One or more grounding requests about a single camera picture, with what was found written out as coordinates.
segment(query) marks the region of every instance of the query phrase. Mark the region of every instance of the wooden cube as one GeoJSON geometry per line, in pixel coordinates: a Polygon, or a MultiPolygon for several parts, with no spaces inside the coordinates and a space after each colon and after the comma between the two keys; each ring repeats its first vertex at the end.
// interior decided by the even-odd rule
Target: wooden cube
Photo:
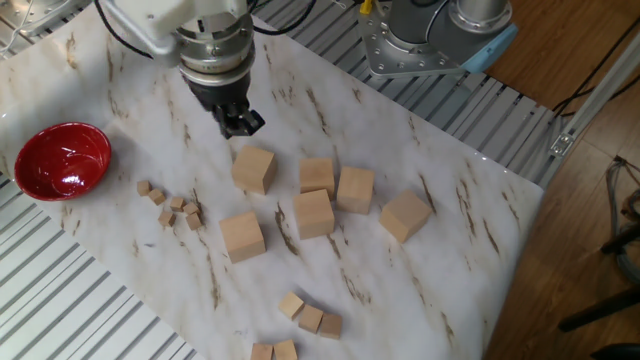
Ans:
{"type": "Polygon", "coordinates": [[[302,301],[302,299],[300,299],[296,294],[290,291],[284,297],[284,299],[280,301],[278,309],[280,309],[280,311],[282,311],[282,313],[285,314],[289,318],[289,320],[293,321],[293,319],[295,319],[296,316],[300,314],[303,306],[304,301],[302,301]]]}
{"type": "Polygon", "coordinates": [[[318,332],[320,321],[322,321],[322,310],[316,309],[311,305],[305,305],[302,315],[300,315],[298,326],[315,334],[318,332]]]}
{"type": "Polygon", "coordinates": [[[317,190],[293,197],[293,207],[300,239],[309,239],[333,232],[335,218],[327,190],[317,190]]]}
{"type": "Polygon", "coordinates": [[[166,200],[166,198],[164,197],[164,194],[159,189],[151,190],[151,192],[149,193],[149,198],[156,205],[160,205],[166,200]]]}
{"type": "Polygon", "coordinates": [[[251,350],[251,360],[271,360],[273,356],[273,345],[253,344],[251,350]]]}
{"type": "Polygon", "coordinates": [[[333,177],[333,160],[312,158],[300,160],[300,193],[325,189],[329,199],[335,195],[336,181],[333,177]]]}
{"type": "Polygon", "coordinates": [[[342,331],[342,316],[324,313],[322,315],[322,328],[320,328],[320,336],[330,339],[340,339],[342,331]]]}
{"type": "Polygon", "coordinates": [[[367,215],[371,197],[373,196],[373,179],[375,173],[371,170],[342,167],[336,208],[367,215]]]}
{"type": "Polygon", "coordinates": [[[187,215],[191,215],[191,214],[200,214],[200,208],[198,207],[198,205],[194,204],[194,203],[188,203],[187,205],[185,205],[182,210],[187,214],[187,215]]]}
{"type": "Polygon", "coordinates": [[[273,351],[276,353],[276,360],[298,360],[296,346],[291,339],[273,345],[273,351]]]}
{"type": "Polygon", "coordinates": [[[183,198],[174,197],[173,199],[171,199],[171,202],[169,203],[169,207],[173,211],[182,212],[182,209],[184,208],[184,204],[185,204],[185,201],[183,198]]]}
{"type": "Polygon", "coordinates": [[[231,177],[236,187],[265,195],[277,168],[272,152],[245,145],[231,167],[231,177]]]}
{"type": "Polygon", "coordinates": [[[200,221],[200,215],[197,213],[193,213],[191,215],[187,215],[187,224],[189,225],[189,229],[197,230],[202,227],[202,221],[200,221]]]}
{"type": "Polygon", "coordinates": [[[138,181],[138,194],[147,196],[151,192],[151,184],[148,181],[138,181]]]}
{"type": "Polygon", "coordinates": [[[220,230],[233,264],[267,251],[253,211],[221,220],[220,230]]]}
{"type": "Polygon", "coordinates": [[[431,212],[416,194],[405,190],[382,208],[380,224],[403,243],[427,223],[431,212]]]}
{"type": "Polygon", "coordinates": [[[163,211],[158,218],[158,222],[162,224],[162,226],[173,226],[173,223],[176,222],[176,215],[169,211],[163,211]]]}

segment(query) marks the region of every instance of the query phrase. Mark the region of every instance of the glossy red bowl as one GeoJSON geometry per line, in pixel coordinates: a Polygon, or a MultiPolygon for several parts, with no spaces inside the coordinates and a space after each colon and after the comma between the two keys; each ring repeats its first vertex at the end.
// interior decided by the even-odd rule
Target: glossy red bowl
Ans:
{"type": "Polygon", "coordinates": [[[111,161],[111,144],[97,127],[64,123],[42,130],[20,150],[16,183],[44,201],[69,200],[91,191],[111,161]]]}

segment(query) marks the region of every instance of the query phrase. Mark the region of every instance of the wooden block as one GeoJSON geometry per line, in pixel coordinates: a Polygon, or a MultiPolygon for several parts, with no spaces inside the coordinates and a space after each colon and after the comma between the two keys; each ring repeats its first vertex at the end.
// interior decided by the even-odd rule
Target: wooden block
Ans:
{"type": "Polygon", "coordinates": [[[320,328],[320,336],[340,339],[342,331],[342,316],[324,313],[322,315],[322,328],[320,328]]]}
{"type": "Polygon", "coordinates": [[[276,353],[276,360],[298,360],[296,346],[291,339],[273,345],[273,351],[276,353]]]}
{"type": "Polygon", "coordinates": [[[197,213],[193,213],[187,216],[187,224],[189,225],[189,229],[197,230],[202,227],[202,221],[200,221],[200,215],[197,213]]]}
{"type": "Polygon", "coordinates": [[[221,220],[220,230],[233,264],[267,251],[253,211],[221,220]]]}
{"type": "Polygon", "coordinates": [[[273,356],[273,345],[253,344],[251,350],[251,360],[271,360],[273,356]]]}
{"type": "Polygon", "coordinates": [[[169,207],[173,211],[182,212],[182,209],[184,208],[184,204],[185,204],[185,201],[183,198],[174,197],[173,199],[171,199],[171,202],[169,203],[169,207]]]}
{"type": "Polygon", "coordinates": [[[169,211],[163,211],[158,218],[158,222],[162,224],[162,226],[173,226],[173,223],[176,222],[176,215],[169,211]]]}
{"type": "Polygon", "coordinates": [[[335,195],[336,181],[333,177],[333,160],[312,158],[300,160],[300,193],[325,189],[329,199],[335,195]]]}
{"type": "Polygon", "coordinates": [[[280,309],[280,311],[282,311],[282,313],[285,314],[289,318],[289,320],[293,321],[293,319],[295,319],[296,316],[300,314],[303,306],[304,301],[302,301],[302,299],[300,299],[296,294],[290,291],[284,297],[284,299],[280,301],[278,309],[280,309]]]}
{"type": "Polygon", "coordinates": [[[301,240],[333,232],[335,217],[327,190],[296,195],[293,197],[293,207],[301,240]]]}
{"type": "Polygon", "coordinates": [[[277,168],[272,152],[245,145],[231,167],[231,177],[236,187],[265,195],[277,168]]]}
{"type": "Polygon", "coordinates": [[[151,184],[148,181],[138,181],[138,194],[147,196],[151,192],[151,184]]]}
{"type": "Polygon", "coordinates": [[[427,223],[431,212],[416,194],[405,190],[382,208],[380,224],[403,243],[427,223]]]}
{"type": "Polygon", "coordinates": [[[151,192],[149,193],[149,198],[156,205],[160,205],[166,200],[166,198],[164,197],[164,194],[159,189],[151,190],[151,192]]]}
{"type": "Polygon", "coordinates": [[[187,205],[185,205],[182,210],[187,214],[187,215],[191,215],[191,214],[200,214],[200,208],[198,207],[198,205],[194,204],[194,203],[188,203],[187,205]]]}
{"type": "Polygon", "coordinates": [[[371,170],[343,166],[336,208],[340,211],[367,215],[373,195],[374,178],[375,173],[371,170]]]}
{"type": "Polygon", "coordinates": [[[318,332],[320,321],[322,321],[322,310],[316,309],[311,305],[305,305],[302,315],[300,315],[298,326],[315,334],[318,332]]]}

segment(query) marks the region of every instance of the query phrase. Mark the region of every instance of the black metal stand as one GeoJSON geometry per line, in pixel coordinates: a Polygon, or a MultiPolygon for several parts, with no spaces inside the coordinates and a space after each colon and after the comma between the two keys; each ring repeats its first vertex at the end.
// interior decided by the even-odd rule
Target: black metal stand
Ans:
{"type": "Polygon", "coordinates": [[[634,287],[564,318],[560,321],[558,329],[563,332],[573,331],[638,303],[640,303],[640,287],[634,287]]]}
{"type": "Polygon", "coordinates": [[[640,237],[640,223],[632,226],[620,235],[611,239],[608,243],[604,244],[600,251],[604,254],[616,253],[622,249],[625,245],[640,237]]]}

